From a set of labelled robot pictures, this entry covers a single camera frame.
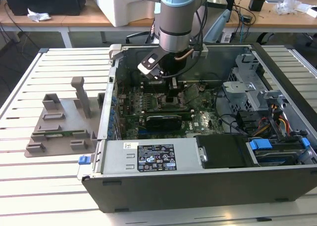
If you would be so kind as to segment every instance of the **circuit board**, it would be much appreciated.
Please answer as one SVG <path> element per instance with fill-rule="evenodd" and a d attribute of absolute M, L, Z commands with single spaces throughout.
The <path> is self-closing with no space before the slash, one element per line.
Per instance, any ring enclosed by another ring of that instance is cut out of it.
<path fill-rule="evenodd" d="M 191 138 L 199 134 L 223 133 L 215 116 L 213 92 L 194 84 L 169 102 L 163 93 L 143 93 L 133 88 L 120 97 L 120 115 L 124 119 L 122 139 Z M 149 116 L 178 116 L 182 118 L 178 130 L 149 131 Z"/>

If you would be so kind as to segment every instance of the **motherboard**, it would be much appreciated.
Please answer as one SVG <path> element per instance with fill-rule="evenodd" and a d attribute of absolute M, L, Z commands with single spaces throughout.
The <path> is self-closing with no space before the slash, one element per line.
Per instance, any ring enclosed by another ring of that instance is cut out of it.
<path fill-rule="evenodd" d="M 176 97 L 133 87 L 118 95 L 122 139 L 192 138 L 223 133 L 214 112 L 214 92 L 191 84 Z"/>

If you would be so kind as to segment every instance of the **white sticker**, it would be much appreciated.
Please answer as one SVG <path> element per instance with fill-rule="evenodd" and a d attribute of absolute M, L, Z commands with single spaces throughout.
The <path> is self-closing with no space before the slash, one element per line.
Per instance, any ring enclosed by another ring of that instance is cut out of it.
<path fill-rule="evenodd" d="M 137 149 L 139 143 L 133 142 L 133 143 L 123 143 L 123 149 Z"/>
<path fill-rule="evenodd" d="M 62 134 L 51 134 L 51 135 L 45 135 L 47 138 L 60 138 L 62 137 Z"/>

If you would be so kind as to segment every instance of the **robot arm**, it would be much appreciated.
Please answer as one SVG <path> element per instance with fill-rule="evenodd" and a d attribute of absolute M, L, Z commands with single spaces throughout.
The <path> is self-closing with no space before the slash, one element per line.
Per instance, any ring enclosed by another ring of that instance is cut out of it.
<path fill-rule="evenodd" d="M 173 74 L 163 59 L 183 55 L 191 38 L 194 14 L 206 0 L 150 0 L 161 3 L 159 48 L 154 49 L 138 65 L 148 78 L 158 79 L 165 73 Z"/>

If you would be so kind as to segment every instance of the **warning label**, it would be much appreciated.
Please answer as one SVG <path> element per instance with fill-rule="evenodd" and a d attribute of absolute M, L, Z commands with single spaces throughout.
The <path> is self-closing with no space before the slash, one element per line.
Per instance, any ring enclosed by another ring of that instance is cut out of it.
<path fill-rule="evenodd" d="M 177 170 L 173 144 L 138 146 L 138 171 Z"/>

